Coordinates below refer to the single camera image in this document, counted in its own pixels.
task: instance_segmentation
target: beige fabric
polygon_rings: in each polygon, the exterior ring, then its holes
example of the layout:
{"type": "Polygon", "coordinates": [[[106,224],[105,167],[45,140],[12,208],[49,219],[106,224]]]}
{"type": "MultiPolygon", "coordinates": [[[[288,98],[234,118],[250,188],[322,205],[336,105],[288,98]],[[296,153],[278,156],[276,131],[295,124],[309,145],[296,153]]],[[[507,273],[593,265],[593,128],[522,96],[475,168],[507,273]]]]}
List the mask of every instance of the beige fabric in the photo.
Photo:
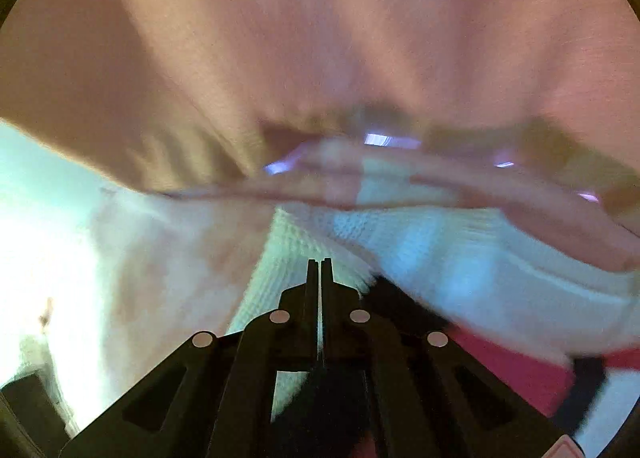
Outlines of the beige fabric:
{"type": "Polygon", "coordinates": [[[225,332],[272,216],[273,206],[251,200],[179,202],[120,191],[107,201],[92,237],[108,323],[100,355],[113,388],[108,402],[195,331],[225,332]]]}
{"type": "Polygon", "coordinates": [[[639,60],[626,0],[18,0],[0,114],[138,189],[373,128],[510,151],[629,217],[639,60]]]}

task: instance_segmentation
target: circular marker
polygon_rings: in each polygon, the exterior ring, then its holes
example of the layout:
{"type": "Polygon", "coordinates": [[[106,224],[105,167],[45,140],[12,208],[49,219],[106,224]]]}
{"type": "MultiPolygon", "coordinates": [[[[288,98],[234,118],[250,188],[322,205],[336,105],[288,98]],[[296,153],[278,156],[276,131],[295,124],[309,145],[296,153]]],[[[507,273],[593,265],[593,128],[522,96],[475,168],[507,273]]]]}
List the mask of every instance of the circular marker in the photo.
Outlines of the circular marker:
{"type": "Polygon", "coordinates": [[[284,324],[288,322],[289,319],[291,319],[291,316],[289,315],[289,312],[287,312],[286,310],[276,310],[274,312],[271,312],[269,319],[271,320],[272,323],[284,324]]]}
{"type": "Polygon", "coordinates": [[[436,348],[442,348],[449,342],[449,338],[442,332],[431,332],[427,335],[427,342],[436,348]]]}
{"type": "Polygon", "coordinates": [[[349,319],[354,323],[363,324],[371,319],[369,312],[366,310],[354,310],[349,314],[349,319]]]}
{"type": "Polygon", "coordinates": [[[206,348],[213,342],[213,335],[207,332],[196,333],[191,339],[191,343],[196,348],[206,348]]]}

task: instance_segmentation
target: white dot marker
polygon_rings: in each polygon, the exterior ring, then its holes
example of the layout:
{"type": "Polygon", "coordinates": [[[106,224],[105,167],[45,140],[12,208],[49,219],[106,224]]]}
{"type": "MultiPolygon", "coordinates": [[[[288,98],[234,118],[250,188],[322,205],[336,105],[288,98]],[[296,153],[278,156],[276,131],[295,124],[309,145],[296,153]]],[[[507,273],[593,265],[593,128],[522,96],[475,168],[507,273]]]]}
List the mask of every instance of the white dot marker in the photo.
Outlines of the white dot marker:
{"type": "Polygon", "coordinates": [[[276,310],[271,312],[271,315],[269,316],[269,320],[274,324],[284,324],[289,322],[289,319],[291,319],[291,316],[286,310],[276,310]]]}
{"type": "Polygon", "coordinates": [[[196,333],[191,339],[191,343],[196,348],[206,348],[213,342],[213,335],[207,332],[196,333]]]}
{"type": "Polygon", "coordinates": [[[371,315],[366,310],[354,310],[349,314],[349,319],[354,323],[363,324],[371,319],[371,315]]]}
{"type": "Polygon", "coordinates": [[[427,335],[427,342],[436,348],[442,348],[449,342],[449,338],[442,332],[431,332],[427,335]]]}

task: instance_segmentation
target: black strap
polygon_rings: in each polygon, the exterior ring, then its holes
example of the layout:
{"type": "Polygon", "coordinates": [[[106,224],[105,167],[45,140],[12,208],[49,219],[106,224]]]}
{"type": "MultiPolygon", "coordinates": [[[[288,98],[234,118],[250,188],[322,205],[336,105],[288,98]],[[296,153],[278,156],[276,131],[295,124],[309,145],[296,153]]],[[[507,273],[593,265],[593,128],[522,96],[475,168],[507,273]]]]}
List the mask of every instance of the black strap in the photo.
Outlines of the black strap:
{"type": "Polygon", "coordinates": [[[602,357],[574,359],[574,384],[553,415],[553,422],[574,436],[607,378],[602,357]]]}
{"type": "Polygon", "coordinates": [[[26,375],[9,382],[2,388],[1,397],[0,440],[7,438],[4,444],[20,448],[15,456],[58,456],[70,438],[40,377],[26,375]]]}
{"type": "Polygon", "coordinates": [[[400,332],[416,337],[449,326],[444,317],[420,306],[391,281],[379,275],[362,298],[365,309],[389,319],[400,332]]]}

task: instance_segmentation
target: red fabric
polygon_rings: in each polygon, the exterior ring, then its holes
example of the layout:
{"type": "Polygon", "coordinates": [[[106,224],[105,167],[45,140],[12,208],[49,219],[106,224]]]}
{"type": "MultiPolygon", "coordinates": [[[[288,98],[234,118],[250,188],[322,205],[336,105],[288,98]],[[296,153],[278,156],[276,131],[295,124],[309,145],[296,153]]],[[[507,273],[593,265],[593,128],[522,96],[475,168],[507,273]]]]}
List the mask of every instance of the red fabric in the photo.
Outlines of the red fabric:
{"type": "Polygon", "coordinates": [[[606,357],[608,368],[625,368],[640,372],[640,348],[629,348],[606,357]]]}
{"type": "Polygon", "coordinates": [[[376,443],[373,441],[373,435],[367,433],[367,435],[360,440],[360,443],[353,450],[350,458],[376,458],[376,443]]]}
{"type": "Polygon", "coordinates": [[[512,352],[460,327],[449,330],[449,336],[546,416],[571,387],[571,370],[512,352]]]}

